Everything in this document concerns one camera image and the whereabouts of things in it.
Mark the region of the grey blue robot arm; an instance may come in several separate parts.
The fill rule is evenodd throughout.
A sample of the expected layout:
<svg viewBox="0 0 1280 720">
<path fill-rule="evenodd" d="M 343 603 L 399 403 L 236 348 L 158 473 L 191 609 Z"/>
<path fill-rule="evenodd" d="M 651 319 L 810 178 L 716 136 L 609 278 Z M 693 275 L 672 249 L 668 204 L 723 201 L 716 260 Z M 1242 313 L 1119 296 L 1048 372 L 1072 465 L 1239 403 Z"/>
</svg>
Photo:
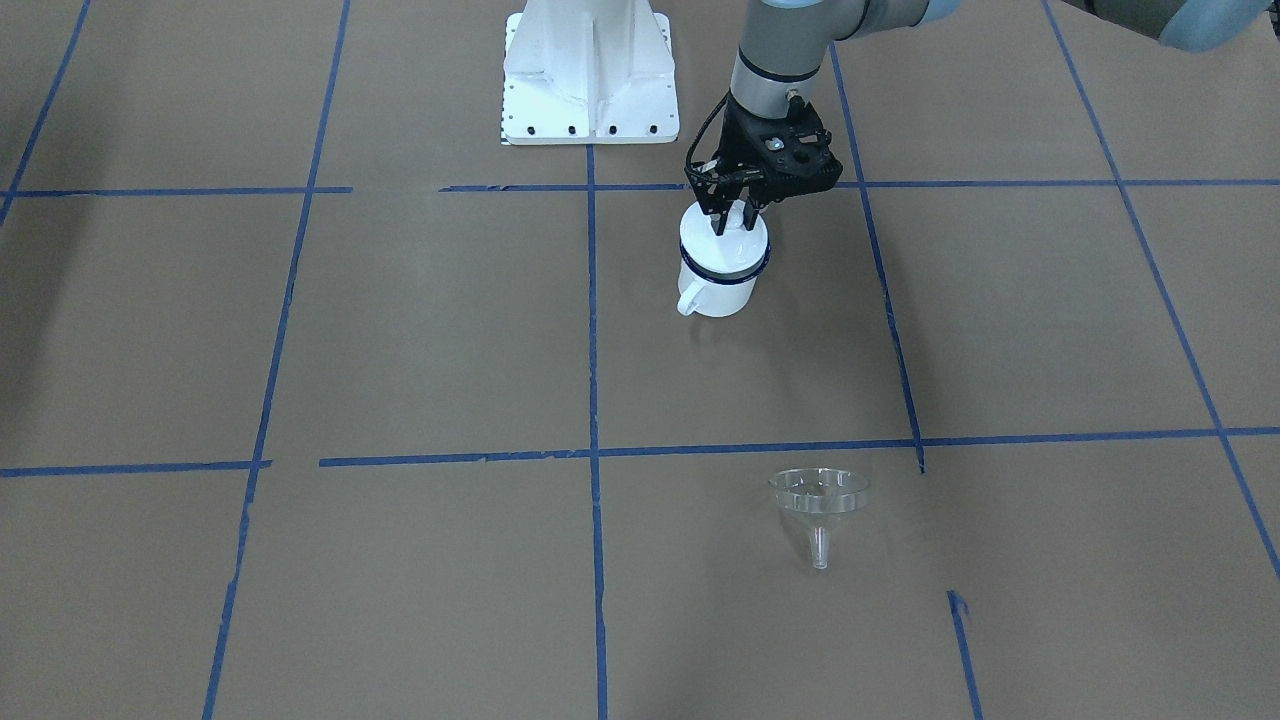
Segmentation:
<svg viewBox="0 0 1280 720">
<path fill-rule="evenodd" d="M 812 101 L 831 44 L 941 22 L 965 1 L 748 1 L 724 96 L 685 158 L 687 183 L 714 236 L 753 231 L 771 204 L 832 190 L 844 172 Z M 1271 1 L 1059 1 L 1184 53 L 1225 45 Z M 723 114 L 710 159 L 694 151 Z"/>
</svg>

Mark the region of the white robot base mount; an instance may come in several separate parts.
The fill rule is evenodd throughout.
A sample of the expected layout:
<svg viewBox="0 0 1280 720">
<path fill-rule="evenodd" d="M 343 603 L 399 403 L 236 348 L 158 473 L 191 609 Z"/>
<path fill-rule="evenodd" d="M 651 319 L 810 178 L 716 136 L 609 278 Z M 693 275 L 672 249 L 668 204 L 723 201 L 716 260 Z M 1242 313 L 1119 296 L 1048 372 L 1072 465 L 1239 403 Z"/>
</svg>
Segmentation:
<svg viewBox="0 0 1280 720">
<path fill-rule="evenodd" d="M 671 23 L 649 1 L 527 1 L 506 19 L 503 72 L 503 143 L 672 143 L 680 135 Z"/>
</svg>

